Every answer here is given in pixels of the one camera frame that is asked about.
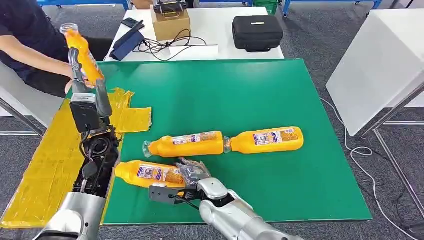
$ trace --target cardboard box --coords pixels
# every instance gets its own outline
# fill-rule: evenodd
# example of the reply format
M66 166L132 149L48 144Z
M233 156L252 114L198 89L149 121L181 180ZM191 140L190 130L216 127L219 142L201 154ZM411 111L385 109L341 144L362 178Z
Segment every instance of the cardboard box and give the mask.
M135 6L136 9L150 9L150 5L153 4L153 0L131 0L132 4Z
M153 11L153 6L150 6L150 11L157 41L173 40L184 29L191 31L190 17L187 10L180 12L179 15L174 17L165 17L162 14L155 13L155 11ZM189 35L188 31L183 31L179 37Z

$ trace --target green basket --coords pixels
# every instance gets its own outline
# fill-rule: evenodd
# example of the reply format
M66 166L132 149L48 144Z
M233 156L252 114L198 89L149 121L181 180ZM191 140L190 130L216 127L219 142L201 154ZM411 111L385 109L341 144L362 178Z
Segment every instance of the green basket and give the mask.
M269 0L254 0L254 7L265 7L268 15L275 15L278 7L278 1L269 1Z

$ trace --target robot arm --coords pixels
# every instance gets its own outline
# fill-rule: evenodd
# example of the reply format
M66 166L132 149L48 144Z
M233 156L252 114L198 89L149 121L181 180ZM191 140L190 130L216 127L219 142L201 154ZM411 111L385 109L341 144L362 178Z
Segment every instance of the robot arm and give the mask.
M86 87L78 62L78 50L68 53L73 70L70 108L81 133L80 150L84 162L57 213L34 240L96 240L112 170L119 158L119 141L109 117L112 108L103 80L95 93Z
M187 203L200 199L201 218L229 240L302 240L280 232L262 217L236 192L227 189L218 179L211 177L205 165L182 159L177 166L189 185L188 188L149 187L152 201L168 204Z

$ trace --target orange juice bottle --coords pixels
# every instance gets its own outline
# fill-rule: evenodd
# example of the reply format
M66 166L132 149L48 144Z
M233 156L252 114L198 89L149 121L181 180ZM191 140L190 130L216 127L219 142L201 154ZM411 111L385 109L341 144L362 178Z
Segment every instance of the orange juice bottle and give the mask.
M220 131L209 131L184 136L164 136L157 141L145 141L143 153L146 158L161 156L163 158L219 155L230 151L228 137Z
M75 23L65 23L60 26L60 32L65 36L67 46L79 51L78 62L82 64L82 74L88 78L90 85L95 86L97 79L104 80L102 71L89 49L89 43L80 35Z
M186 186L183 176L176 166L140 160L119 163L115 168L115 176L128 184L143 188L148 188L152 184L168 188Z
M230 139L231 150L242 154L284 152L300 149L304 136L297 126L245 131Z

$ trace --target black case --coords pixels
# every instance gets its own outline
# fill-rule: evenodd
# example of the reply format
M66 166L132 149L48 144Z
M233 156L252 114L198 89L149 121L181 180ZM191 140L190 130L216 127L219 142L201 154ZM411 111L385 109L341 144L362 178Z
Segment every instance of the black case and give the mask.
M236 16L232 37L237 49L247 52L268 52L280 45L283 29L275 16Z

